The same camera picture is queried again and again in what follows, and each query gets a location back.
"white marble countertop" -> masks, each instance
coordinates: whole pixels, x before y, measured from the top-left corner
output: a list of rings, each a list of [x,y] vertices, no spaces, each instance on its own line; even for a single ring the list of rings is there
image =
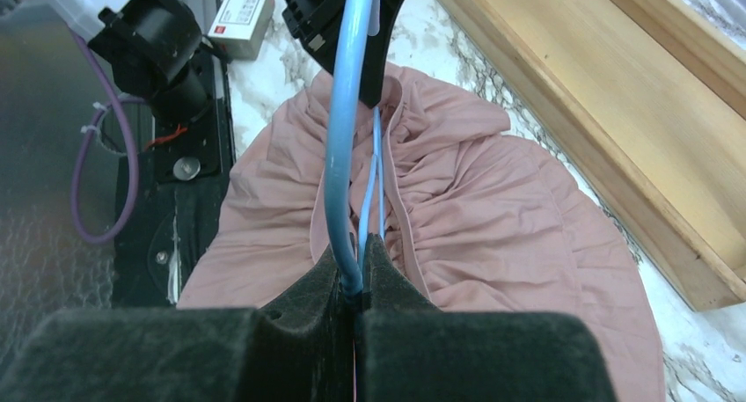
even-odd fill
[[[275,7],[259,59],[236,61],[229,71],[230,97],[240,156],[286,99],[311,83],[319,66],[294,42]],[[686,0],[718,27],[746,44],[742,29],[718,15],[714,0]],[[389,60],[473,91],[503,106],[510,134],[539,142],[575,176],[580,188],[609,215],[627,238],[662,336],[669,400],[746,401],[746,304],[692,312],[634,243],[567,156],[547,136],[523,102],[504,84],[436,0],[406,0],[391,38]]]

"red wire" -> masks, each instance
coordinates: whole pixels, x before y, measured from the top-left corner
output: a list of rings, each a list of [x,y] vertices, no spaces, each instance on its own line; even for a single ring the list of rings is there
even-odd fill
[[[173,141],[174,139],[176,139],[176,137],[178,137],[179,135],[182,135],[185,132],[187,132],[187,130],[189,130],[189,128],[182,127],[181,124],[179,124],[176,127],[176,130],[173,132],[173,134],[166,135],[166,136],[159,136],[155,140],[152,140],[152,141],[148,142],[145,145],[145,149],[146,150],[150,150],[151,147],[155,147],[157,145],[169,143],[169,142]]]

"wooden board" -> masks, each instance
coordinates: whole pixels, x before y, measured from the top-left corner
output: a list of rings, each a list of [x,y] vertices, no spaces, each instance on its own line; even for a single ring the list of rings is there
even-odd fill
[[[682,0],[611,0],[742,117],[746,52]]]
[[[610,0],[440,1],[690,306],[746,301],[738,113]]]

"wrinkled fabric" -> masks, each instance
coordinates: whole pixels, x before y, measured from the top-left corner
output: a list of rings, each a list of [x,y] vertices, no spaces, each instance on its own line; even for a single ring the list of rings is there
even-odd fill
[[[264,305],[320,258],[331,84],[319,74],[238,160],[219,232],[180,308]],[[661,342],[637,267],[567,169],[535,143],[502,135],[500,107],[416,70],[390,65],[379,107],[385,243],[414,286],[446,311],[573,314],[598,339],[620,400],[663,401]],[[350,230],[372,149],[372,111],[360,105]]]

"bolt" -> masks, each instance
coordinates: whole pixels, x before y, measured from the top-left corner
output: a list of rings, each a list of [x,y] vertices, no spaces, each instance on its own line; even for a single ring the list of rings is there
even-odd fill
[[[165,264],[167,259],[168,259],[168,252],[161,251],[158,254],[156,254],[156,262],[158,264]]]
[[[173,164],[173,176],[178,180],[192,180],[200,174],[200,159],[196,157],[182,157]]]

